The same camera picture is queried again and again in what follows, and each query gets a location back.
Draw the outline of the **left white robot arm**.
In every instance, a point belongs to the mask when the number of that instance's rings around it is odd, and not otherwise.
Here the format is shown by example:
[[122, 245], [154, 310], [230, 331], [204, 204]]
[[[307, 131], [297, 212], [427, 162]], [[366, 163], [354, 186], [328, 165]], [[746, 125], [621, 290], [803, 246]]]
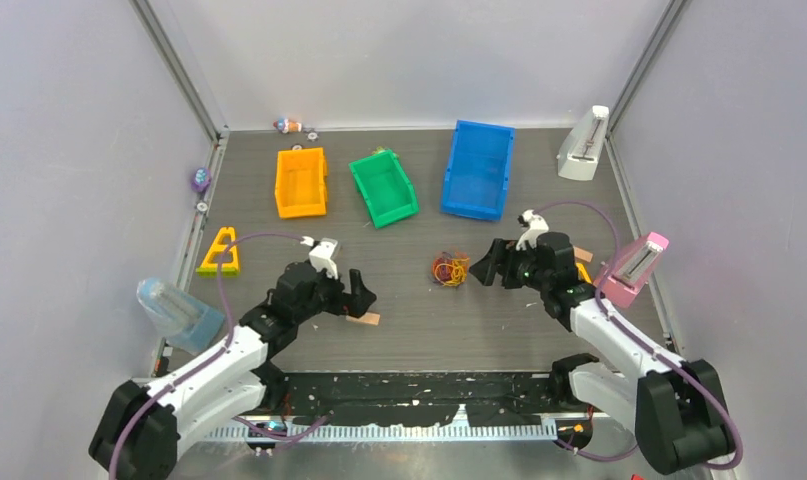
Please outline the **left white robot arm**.
[[288, 390], [272, 358], [313, 317], [362, 316], [377, 296], [359, 270], [343, 282], [309, 262], [289, 264], [274, 288], [217, 344], [163, 377], [112, 393], [88, 447], [112, 479], [166, 479], [194, 444], [229, 419], [277, 412]]

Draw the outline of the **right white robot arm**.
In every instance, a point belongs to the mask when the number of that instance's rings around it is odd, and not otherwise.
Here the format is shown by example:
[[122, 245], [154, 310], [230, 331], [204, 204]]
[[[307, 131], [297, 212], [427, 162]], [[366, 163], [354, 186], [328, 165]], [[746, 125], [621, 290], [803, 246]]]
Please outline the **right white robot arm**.
[[743, 442], [715, 368], [683, 359], [630, 324], [581, 278], [566, 234], [497, 238], [469, 274], [484, 286], [536, 291], [551, 318], [597, 350], [553, 363], [548, 393], [556, 406], [587, 404], [618, 421], [660, 474], [699, 464], [721, 469], [724, 456], [730, 468], [741, 461]]

